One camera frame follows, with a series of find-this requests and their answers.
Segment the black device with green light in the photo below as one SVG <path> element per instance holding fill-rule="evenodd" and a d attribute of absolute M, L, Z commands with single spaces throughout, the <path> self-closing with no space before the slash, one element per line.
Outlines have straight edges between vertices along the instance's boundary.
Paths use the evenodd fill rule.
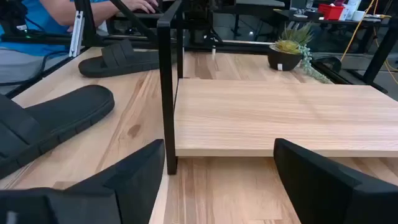
<path fill-rule="evenodd" d="M 26 23 L 27 8 L 22 0 L 0 0 L 0 34 L 2 42 L 29 42 L 29 29 Z"/>

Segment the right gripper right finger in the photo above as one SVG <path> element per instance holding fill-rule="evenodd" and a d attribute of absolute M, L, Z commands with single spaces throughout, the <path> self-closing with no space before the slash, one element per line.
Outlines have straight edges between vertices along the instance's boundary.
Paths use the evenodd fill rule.
<path fill-rule="evenodd" d="M 301 224 L 398 224 L 398 186 L 283 138 L 273 158 Z"/>

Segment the person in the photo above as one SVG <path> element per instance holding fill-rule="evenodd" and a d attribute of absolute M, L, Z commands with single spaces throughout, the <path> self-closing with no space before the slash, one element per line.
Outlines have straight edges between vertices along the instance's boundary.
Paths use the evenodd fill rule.
<path fill-rule="evenodd" d="M 82 1 L 96 27 L 120 12 L 111 0 L 0 0 L 0 86 L 29 82 L 45 67 L 36 60 L 68 50 Z"/>

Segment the red box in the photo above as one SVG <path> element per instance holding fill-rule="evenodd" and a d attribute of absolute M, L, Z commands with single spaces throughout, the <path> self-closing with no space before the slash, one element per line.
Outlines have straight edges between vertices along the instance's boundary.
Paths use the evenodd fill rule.
<path fill-rule="evenodd" d="M 338 21 L 343 9 L 343 6 L 332 6 L 327 4 L 320 4 L 318 6 L 318 12 L 323 14 L 324 20 Z"/>

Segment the succulent in black pot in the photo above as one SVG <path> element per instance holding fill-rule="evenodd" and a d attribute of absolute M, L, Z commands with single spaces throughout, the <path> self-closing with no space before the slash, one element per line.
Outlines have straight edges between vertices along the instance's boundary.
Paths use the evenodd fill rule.
<path fill-rule="evenodd" d="M 291 27 L 284 27 L 277 41 L 270 46 L 268 62 L 270 68 L 288 72 L 297 65 L 320 83 L 331 84 L 325 75 L 312 67 L 312 53 L 307 44 L 313 39 L 312 22 L 306 24 L 296 23 Z"/>

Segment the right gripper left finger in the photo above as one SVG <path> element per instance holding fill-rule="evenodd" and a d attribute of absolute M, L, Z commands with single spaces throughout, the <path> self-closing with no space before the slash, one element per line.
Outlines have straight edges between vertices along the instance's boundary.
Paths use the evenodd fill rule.
<path fill-rule="evenodd" d="M 105 170 L 50 194 L 46 224 L 148 224 L 164 160 L 164 142 L 156 139 Z"/>

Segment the black aluminium table frame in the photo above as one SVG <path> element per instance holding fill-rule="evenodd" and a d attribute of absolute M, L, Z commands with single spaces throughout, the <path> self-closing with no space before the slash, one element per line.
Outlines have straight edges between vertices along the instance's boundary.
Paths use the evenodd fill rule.
<path fill-rule="evenodd" d="M 127 19 L 129 19 L 133 25 L 135 25 L 139 32 L 144 34 L 143 37 L 133 37 L 131 35 L 108 35 L 108 36 L 100 36 L 94 30 L 93 19 L 91 18 L 91 7 L 89 6 L 89 0 L 74 0 L 73 2 L 78 11 L 83 11 L 84 13 L 84 31 L 83 31 L 83 39 L 81 44 L 85 47 L 104 47 L 107 45 L 114 44 L 116 42 L 120 42 L 122 40 L 129 40 L 133 46 L 138 47 L 140 49 L 148 48 L 148 49 L 156 49 L 159 46 L 159 35 L 155 34 L 153 30 L 150 30 L 144 23 L 140 21 L 140 18 L 135 16 L 133 13 L 127 13 Z M 166 19 L 166 21 L 170 22 L 172 28 L 181 30 L 183 28 L 187 28 L 188 26 L 180 19 L 178 20 L 176 17 L 178 15 L 182 15 L 183 11 L 183 2 L 173 3 L 173 6 L 170 6 L 167 11 L 160 14 L 154 14 L 153 16 L 146 14 L 144 17 L 146 19 L 153 19 L 156 23 L 160 22 L 162 19 Z M 29 42 L 24 44 L 53 44 L 53 45 L 70 45 L 72 35 L 63 35 L 63 34 L 49 34 L 44 31 L 37 30 L 29 30 Z M 223 52 L 229 53 L 244 53 L 244 54 L 263 54 L 268 55 L 271 51 L 271 44 L 249 44 L 249 43 L 238 43 L 231 41 L 223 41 L 220 38 L 216 38 L 214 42 L 214 47 L 219 47 Z"/>

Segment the black background desk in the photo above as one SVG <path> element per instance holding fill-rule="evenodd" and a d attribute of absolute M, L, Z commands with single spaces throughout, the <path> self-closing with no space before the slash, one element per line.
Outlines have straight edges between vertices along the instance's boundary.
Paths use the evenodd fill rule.
<path fill-rule="evenodd" d="M 333 24 L 333 25 L 346 25 L 353 26 L 359 25 L 367 28 L 363 40 L 359 45 L 358 53 L 364 53 L 366 46 L 370 43 L 371 38 L 375 37 L 375 27 L 387 27 L 387 33 L 385 34 L 380 46 L 376 50 L 372 60 L 370 61 L 365 73 L 359 74 L 353 69 L 343 69 L 342 60 L 337 57 L 322 57 L 313 59 L 310 61 L 312 67 L 324 76 L 329 78 L 333 83 L 336 84 L 347 84 L 347 85 L 370 85 L 377 90 L 387 93 L 387 90 L 374 82 L 377 74 L 379 73 L 382 65 L 386 61 L 391 49 L 398 41 L 398 17 L 393 17 L 387 24 L 381 22 L 356 22 L 356 21 L 337 21 L 337 20 L 320 20 L 315 17 L 299 18 L 294 16 L 294 13 L 289 10 L 275 10 L 276 14 L 282 17 L 282 24 L 287 21 L 294 22 L 314 22 L 319 24 Z"/>

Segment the silver aluminium bracket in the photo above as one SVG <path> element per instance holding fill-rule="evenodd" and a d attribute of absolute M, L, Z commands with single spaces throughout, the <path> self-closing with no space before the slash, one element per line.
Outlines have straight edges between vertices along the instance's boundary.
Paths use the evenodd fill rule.
<path fill-rule="evenodd" d="M 80 54 L 81 42 L 84 31 L 84 13 L 83 11 L 77 11 L 75 15 L 75 22 L 73 26 L 72 39 L 70 43 L 70 57 L 77 57 Z"/>

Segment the black rubber slide sandal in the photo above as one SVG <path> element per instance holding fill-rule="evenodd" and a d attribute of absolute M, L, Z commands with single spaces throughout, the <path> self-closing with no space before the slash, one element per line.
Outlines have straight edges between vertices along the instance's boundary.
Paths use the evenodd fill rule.
<path fill-rule="evenodd" d="M 78 65 L 88 78 L 105 78 L 159 68 L 158 51 L 135 51 L 127 39 L 103 47 L 101 56 L 82 60 Z"/>
<path fill-rule="evenodd" d="M 0 95 L 0 179 L 88 129 L 114 106 L 113 93 L 100 85 L 26 108 Z"/>

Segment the wooden shelf with black frame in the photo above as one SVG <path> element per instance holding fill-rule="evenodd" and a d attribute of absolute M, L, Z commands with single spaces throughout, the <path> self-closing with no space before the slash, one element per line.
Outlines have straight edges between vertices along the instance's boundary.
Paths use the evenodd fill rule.
<path fill-rule="evenodd" d="M 398 102 L 369 85 L 185 79 L 182 7 L 157 23 L 168 174 L 179 157 L 270 157 L 277 138 L 327 157 L 398 157 Z"/>

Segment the person's hand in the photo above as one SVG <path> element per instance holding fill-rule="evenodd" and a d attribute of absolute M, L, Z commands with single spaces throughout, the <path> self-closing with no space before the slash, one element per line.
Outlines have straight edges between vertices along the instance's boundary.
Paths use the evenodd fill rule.
<path fill-rule="evenodd" d="M 148 14 L 155 13 L 154 6 L 159 3 L 156 0 L 121 0 L 122 3 L 131 11 L 142 10 Z"/>

